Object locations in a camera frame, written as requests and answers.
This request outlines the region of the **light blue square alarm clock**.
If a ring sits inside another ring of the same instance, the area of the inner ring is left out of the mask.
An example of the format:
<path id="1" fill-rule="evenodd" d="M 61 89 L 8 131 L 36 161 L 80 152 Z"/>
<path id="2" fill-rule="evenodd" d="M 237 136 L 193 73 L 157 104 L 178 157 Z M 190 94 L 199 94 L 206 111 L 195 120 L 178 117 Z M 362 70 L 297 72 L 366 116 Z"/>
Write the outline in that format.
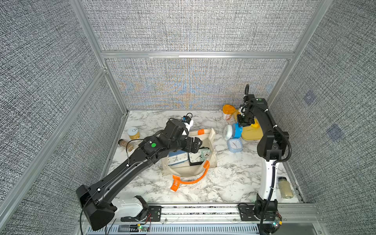
<path id="1" fill-rule="evenodd" d="M 227 141 L 228 150 L 232 153 L 239 153 L 243 150 L 243 144 L 240 139 L 231 138 Z"/>

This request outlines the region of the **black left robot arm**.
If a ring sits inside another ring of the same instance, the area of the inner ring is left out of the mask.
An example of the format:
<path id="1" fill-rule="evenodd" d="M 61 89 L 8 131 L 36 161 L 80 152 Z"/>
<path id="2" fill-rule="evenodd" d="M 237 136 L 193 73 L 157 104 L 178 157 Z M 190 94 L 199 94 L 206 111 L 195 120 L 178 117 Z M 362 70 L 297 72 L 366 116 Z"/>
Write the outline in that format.
<path id="1" fill-rule="evenodd" d="M 90 186 L 78 187 L 76 195 L 82 208 L 80 214 L 86 216 L 94 231 L 117 218 L 147 219 L 149 206 L 141 196 L 126 200 L 116 199 L 116 196 L 137 175 L 169 153 L 179 150 L 197 153 L 202 141 L 198 137 L 189 137 L 192 126 L 189 114 L 181 119 L 170 118 L 163 130 L 145 137 L 128 159 L 111 173 Z"/>

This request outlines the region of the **canvas bag orange handles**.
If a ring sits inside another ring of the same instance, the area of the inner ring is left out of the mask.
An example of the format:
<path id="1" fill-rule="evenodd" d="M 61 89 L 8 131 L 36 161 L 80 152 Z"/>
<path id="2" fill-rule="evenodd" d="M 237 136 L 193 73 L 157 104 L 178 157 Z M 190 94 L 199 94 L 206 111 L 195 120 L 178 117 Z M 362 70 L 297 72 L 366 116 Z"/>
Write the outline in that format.
<path id="1" fill-rule="evenodd" d="M 177 191 L 181 185 L 196 184 L 207 175 L 209 168 L 217 167 L 217 158 L 213 146 L 216 132 L 214 129 L 193 131 L 190 137 L 198 137 L 202 145 L 197 153 L 182 150 L 171 152 L 162 159 L 163 175 L 172 175 L 171 190 Z"/>

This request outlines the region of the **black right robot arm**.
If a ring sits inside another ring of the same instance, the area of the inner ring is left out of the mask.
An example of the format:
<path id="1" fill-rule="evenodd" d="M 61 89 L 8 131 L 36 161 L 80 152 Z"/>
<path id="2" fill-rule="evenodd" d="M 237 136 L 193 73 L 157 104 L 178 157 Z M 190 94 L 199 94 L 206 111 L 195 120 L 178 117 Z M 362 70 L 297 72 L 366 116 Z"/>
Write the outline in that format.
<path id="1" fill-rule="evenodd" d="M 279 164 L 291 157 L 289 134 L 275 122 L 266 100 L 251 94 L 244 95 L 237 120 L 240 127 L 258 122 L 263 133 L 257 145 L 257 153 L 263 158 L 261 188 L 254 205 L 255 217 L 263 221 L 278 212 L 278 201 L 274 196 L 277 171 Z"/>

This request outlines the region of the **blue rectangular alarm clock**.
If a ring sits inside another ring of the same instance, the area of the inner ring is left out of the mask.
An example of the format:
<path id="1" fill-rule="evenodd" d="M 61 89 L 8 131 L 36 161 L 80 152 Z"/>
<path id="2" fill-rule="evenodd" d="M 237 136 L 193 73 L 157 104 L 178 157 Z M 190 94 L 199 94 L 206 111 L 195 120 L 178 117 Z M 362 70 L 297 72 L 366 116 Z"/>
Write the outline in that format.
<path id="1" fill-rule="evenodd" d="M 189 158 L 189 154 L 182 150 L 176 152 L 170 152 L 167 158 L 168 166 L 178 165 L 186 162 Z"/>

